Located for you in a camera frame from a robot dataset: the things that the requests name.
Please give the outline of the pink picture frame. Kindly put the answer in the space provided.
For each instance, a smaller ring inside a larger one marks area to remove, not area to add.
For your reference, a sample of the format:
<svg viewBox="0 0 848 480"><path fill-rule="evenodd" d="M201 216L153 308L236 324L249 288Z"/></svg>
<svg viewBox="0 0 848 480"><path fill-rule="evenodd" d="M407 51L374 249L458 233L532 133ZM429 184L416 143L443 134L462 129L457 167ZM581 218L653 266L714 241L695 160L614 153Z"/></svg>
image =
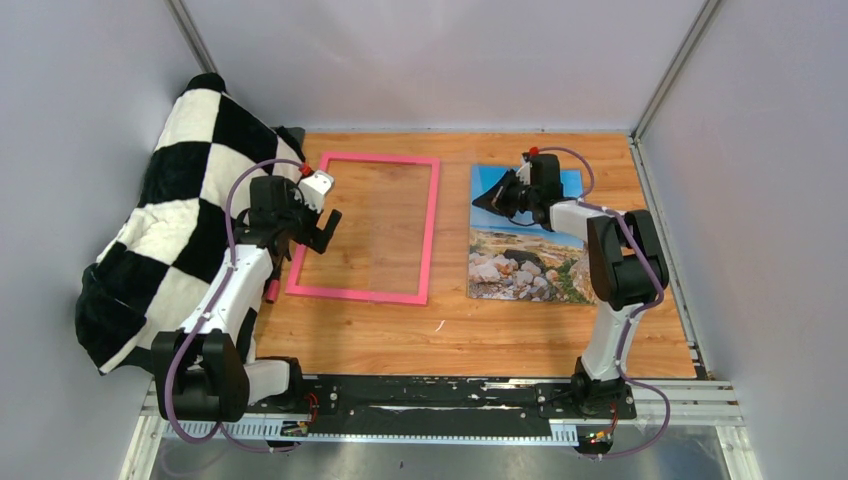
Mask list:
<svg viewBox="0 0 848 480"><path fill-rule="evenodd" d="M319 169L327 173L330 164L334 161L379 163L392 165L415 165L428 166L430 168L427 209L424 223L423 239L421 240L422 249L418 274L418 290L415 294L407 294L387 291L354 290L300 285L299 279L305 262L307 248L305 246L298 245L294 250L293 258L289 264L289 273L286 281L285 292L290 295L299 295L306 297L320 297L330 299L414 306L426 305L428 302L429 294L429 278L433 252L433 239L435 234L436 210L439 196L441 161L435 157L401 156L390 154L365 154L350 152L326 152L321 157Z"/></svg>

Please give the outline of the landscape beach photo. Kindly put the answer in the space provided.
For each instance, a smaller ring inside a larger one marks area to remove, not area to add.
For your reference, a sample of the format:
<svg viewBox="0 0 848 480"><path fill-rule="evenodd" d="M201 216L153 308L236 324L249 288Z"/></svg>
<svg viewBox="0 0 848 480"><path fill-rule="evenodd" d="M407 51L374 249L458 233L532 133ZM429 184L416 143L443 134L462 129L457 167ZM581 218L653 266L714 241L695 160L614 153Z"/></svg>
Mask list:
<svg viewBox="0 0 848 480"><path fill-rule="evenodd" d="M597 302L583 241L543 229L529 212L506 219L475 205L466 292L477 300Z"/></svg>

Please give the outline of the pink handled screwdriver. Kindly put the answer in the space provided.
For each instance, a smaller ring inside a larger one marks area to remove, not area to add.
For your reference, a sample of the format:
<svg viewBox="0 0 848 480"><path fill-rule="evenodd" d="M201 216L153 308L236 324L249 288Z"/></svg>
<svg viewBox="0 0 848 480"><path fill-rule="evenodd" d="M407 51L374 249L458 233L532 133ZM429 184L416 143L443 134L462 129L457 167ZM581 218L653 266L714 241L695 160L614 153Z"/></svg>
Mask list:
<svg viewBox="0 0 848 480"><path fill-rule="evenodd" d="M274 304L279 295L279 281L277 279L271 279L268 282L267 289L265 292L264 300L268 304Z"/></svg>

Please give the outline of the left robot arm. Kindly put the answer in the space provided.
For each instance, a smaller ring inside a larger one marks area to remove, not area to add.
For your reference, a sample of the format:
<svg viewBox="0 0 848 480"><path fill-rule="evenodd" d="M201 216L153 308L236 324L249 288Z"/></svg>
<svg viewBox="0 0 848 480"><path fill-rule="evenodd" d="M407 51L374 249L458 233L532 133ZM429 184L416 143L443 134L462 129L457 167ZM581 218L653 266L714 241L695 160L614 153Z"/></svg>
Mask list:
<svg viewBox="0 0 848 480"><path fill-rule="evenodd" d="M259 176L249 204L226 215L228 246L203 299L175 330L151 344L162 416L171 421L230 423L261 401L283 413L298 411L308 395L293 357L257 358L251 351L258 311L276 301L284 262L298 244L322 254L342 218L319 220L335 180L318 170L294 182Z"/></svg>

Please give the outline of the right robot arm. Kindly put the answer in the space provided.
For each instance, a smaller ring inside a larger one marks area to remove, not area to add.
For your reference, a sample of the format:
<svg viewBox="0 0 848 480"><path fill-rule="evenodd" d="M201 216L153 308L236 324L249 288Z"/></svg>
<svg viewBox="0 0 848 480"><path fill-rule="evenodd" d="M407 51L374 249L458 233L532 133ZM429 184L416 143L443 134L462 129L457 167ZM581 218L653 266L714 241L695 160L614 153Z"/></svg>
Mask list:
<svg viewBox="0 0 848 480"><path fill-rule="evenodd" d="M506 171L471 202L514 221L529 213L532 225L581 240L588 253L591 287L599 301L589 345L565 390L542 401L582 417L615 408L632 384L626 360L643 314L664 300L669 269L652 215L591 204L594 187L568 196L561 181L559 147L531 148L517 169Z"/></svg>

